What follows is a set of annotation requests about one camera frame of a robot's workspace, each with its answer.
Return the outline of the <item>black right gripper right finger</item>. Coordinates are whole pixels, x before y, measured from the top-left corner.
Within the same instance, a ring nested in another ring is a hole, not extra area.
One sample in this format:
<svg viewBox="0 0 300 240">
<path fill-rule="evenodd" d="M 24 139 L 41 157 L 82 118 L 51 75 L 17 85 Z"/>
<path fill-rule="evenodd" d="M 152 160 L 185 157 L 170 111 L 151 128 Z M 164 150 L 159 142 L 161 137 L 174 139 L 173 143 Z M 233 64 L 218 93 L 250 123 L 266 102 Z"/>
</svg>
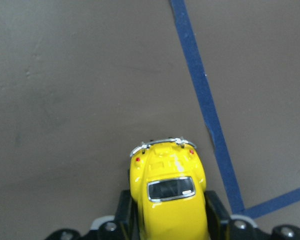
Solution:
<svg viewBox="0 0 300 240">
<path fill-rule="evenodd" d="M 205 192 L 207 227 L 211 240 L 229 240 L 231 217 L 217 193 Z"/>
</svg>

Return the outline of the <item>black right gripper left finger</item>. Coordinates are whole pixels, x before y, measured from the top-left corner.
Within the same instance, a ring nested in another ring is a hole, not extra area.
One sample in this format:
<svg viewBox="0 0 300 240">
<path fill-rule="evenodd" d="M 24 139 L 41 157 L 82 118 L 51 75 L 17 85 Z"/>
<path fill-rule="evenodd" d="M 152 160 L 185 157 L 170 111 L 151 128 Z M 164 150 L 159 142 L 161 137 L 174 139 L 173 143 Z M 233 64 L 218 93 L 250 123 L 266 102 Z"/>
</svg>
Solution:
<svg viewBox="0 0 300 240">
<path fill-rule="evenodd" d="M 117 209 L 114 216 L 116 240 L 139 240 L 139 224 L 137 206 L 131 197 L 130 190 L 120 193 Z"/>
</svg>

